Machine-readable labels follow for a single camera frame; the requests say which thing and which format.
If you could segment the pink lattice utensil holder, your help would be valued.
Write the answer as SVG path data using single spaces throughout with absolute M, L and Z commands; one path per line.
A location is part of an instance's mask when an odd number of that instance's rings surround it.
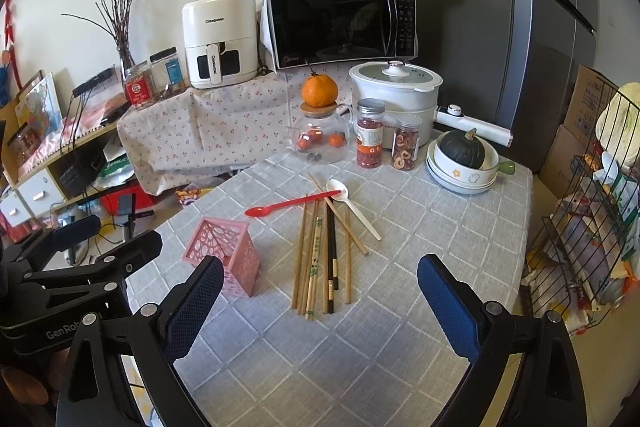
M 224 295 L 253 295 L 260 260 L 247 222 L 202 218 L 186 246 L 182 260 L 197 267 L 207 256 L 218 258 L 224 266 Z

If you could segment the wooden chopstick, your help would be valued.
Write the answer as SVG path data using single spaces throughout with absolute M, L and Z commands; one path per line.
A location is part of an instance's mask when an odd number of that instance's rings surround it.
M 307 291 L 308 291 L 308 279 L 309 279 L 309 270 L 311 267 L 312 253 L 314 252 L 314 228 L 316 227 L 316 220 L 318 216 L 318 202 L 314 202 L 312 206 L 312 215 L 311 222 L 309 227 L 308 234 L 308 242 L 306 245 L 306 257 L 303 263 L 303 271 L 302 271 L 302 281 L 300 282 L 300 294 L 298 298 L 298 306 L 297 313 L 299 315 L 304 315 L 306 310 L 306 302 L 307 302 Z
M 350 305 L 352 303 L 352 240 L 347 230 L 345 232 L 345 284 L 345 303 Z
M 311 176 L 310 172 L 306 173 L 306 177 L 308 178 L 308 180 L 314 184 L 314 187 L 322 192 L 323 188 L 320 186 L 320 184 L 314 179 L 313 176 Z M 363 256 L 367 256 L 369 254 L 369 251 L 367 250 L 366 247 L 364 247 L 363 243 L 360 241 L 360 239 L 358 239 L 358 237 L 356 236 L 356 234 L 354 233 L 354 231 L 352 231 L 352 228 L 350 227 L 350 225 L 346 222 L 346 220 L 343 218 L 343 216 L 341 215 L 341 213 L 337 210 L 337 208 L 334 205 L 334 202 L 332 202 L 332 200 L 330 199 L 330 196 L 326 196 L 324 198 L 324 200 L 326 201 L 326 203 L 328 204 L 329 208 L 331 209 L 331 211 L 334 214 L 335 219 L 341 223 L 341 226 L 345 232 L 345 234 L 347 234 L 349 236 L 349 238 L 352 240 L 352 243 L 354 243 L 357 248 L 360 250 L 360 253 L 363 254 Z
M 307 204 L 302 204 L 302 219 L 300 219 L 300 227 L 298 232 L 297 248 L 294 260 L 294 273 L 293 273 L 293 289 L 291 298 L 291 309 L 296 310 L 298 305 L 299 284 L 300 284 L 300 271 L 302 271 L 302 260 L 305 243 L 306 232 L 306 216 L 307 216 Z

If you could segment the printed bamboo chopstick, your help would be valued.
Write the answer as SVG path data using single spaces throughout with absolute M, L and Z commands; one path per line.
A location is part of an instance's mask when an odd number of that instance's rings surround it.
M 316 291 L 318 281 L 319 258 L 322 243 L 322 218 L 318 217 L 314 222 L 314 246 L 312 246 L 311 265 L 309 269 L 307 300 L 305 307 L 305 319 L 311 321 L 314 318 L 314 306 L 316 305 Z

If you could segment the black chopstick gold band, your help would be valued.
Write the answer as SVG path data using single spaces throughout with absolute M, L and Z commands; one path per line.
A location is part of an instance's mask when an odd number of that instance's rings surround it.
M 335 233 L 335 216 L 332 210 L 328 214 L 328 254 L 329 254 L 329 277 L 334 291 L 340 289 L 337 268 L 337 246 Z

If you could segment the white plastic spoon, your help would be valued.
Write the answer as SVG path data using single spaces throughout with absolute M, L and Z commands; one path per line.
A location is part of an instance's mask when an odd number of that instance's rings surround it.
M 354 214 L 354 216 L 361 222 L 361 224 L 368 230 L 368 232 L 377 240 L 382 239 L 380 233 L 375 230 L 375 227 L 369 221 L 369 219 L 362 213 L 362 211 L 356 206 L 356 204 L 349 198 L 349 191 L 347 186 L 338 181 L 337 179 L 329 179 L 326 181 L 326 188 L 329 191 L 337 191 L 338 194 L 334 196 L 337 202 L 344 202 L 348 209 Z

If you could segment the wooden shelf unit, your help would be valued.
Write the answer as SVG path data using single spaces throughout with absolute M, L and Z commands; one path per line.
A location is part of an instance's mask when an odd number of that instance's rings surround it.
M 110 67 L 78 86 L 62 111 L 54 78 L 37 72 L 1 109 L 1 217 L 18 227 L 100 196 L 105 165 L 124 153 L 117 125 L 129 103 Z

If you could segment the grey checked tablecloth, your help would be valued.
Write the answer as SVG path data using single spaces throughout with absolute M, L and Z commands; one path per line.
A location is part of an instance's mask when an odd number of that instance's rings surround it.
M 179 211 L 158 231 L 160 257 L 128 282 L 134 307 L 157 303 L 191 267 L 183 251 L 202 218 L 240 219 L 272 204 L 343 182 L 382 239 L 357 220 L 369 254 L 352 247 L 352 303 L 345 303 L 345 247 L 335 309 L 307 321 L 290 307 L 302 212 L 250 220 L 260 259 L 254 294 L 217 299 L 191 352 L 176 364 L 215 426 L 427 426 L 457 386 L 466 362 L 454 354 L 424 300 L 416 266 L 435 254 L 480 298 L 513 305 L 525 260 L 533 176 L 518 167 L 480 195 L 439 186 L 424 166 L 362 169 L 352 158 L 314 165 L 293 153 L 237 174 Z

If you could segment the dark green squash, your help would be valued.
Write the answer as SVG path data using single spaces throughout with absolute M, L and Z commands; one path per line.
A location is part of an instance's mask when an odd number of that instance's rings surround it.
M 485 160 L 484 145 L 477 138 L 475 128 L 445 133 L 439 140 L 439 148 L 449 159 L 464 167 L 480 169 Z

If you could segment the red spice jar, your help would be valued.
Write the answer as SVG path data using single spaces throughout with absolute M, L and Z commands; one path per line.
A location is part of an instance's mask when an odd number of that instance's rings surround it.
M 357 164 L 376 168 L 382 162 L 385 105 L 375 98 L 363 98 L 356 106 Z

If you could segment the glass jar wooden lid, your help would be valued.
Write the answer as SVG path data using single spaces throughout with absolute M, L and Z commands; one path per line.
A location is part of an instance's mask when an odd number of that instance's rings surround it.
M 348 108 L 332 103 L 314 107 L 304 102 L 300 106 L 302 117 L 296 125 L 288 127 L 286 144 L 301 158 L 310 162 L 334 162 L 346 158 L 349 152 Z

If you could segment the blue label jar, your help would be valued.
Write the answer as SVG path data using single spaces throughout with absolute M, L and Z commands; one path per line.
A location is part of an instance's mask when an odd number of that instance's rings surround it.
M 152 78 L 161 100 L 186 91 L 186 80 L 175 46 L 152 54 L 150 65 Z

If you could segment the orange mandarin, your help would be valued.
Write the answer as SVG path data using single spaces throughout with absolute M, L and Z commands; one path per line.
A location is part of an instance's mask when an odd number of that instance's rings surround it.
M 311 75 L 303 84 L 302 98 L 313 108 L 330 106 L 338 98 L 337 84 L 328 75 Z

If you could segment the dry branches in vase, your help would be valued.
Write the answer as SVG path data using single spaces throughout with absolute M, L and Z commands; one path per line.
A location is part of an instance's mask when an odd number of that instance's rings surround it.
M 62 17 L 82 20 L 106 32 L 116 46 L 120 68 L 126 74 L 127 70 L 134 66 L 130 52 L 130 20 L 133 5 L 134 0 L 96 0 L 94 6 L 99 20 L 73 13 L 62 13 Z

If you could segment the white air fryer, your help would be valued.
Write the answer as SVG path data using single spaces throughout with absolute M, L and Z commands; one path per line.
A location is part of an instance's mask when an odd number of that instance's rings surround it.
M 217 89 L 257 76 L 255 0 L 196 0 L 181 11 L 184 52 L 194 89 Z

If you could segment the black microwave oven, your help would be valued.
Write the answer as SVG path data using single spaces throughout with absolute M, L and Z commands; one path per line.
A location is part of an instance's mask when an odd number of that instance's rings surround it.
M 277 70 L 418 55 L 416 0 L 265 0 L 265 8 Z

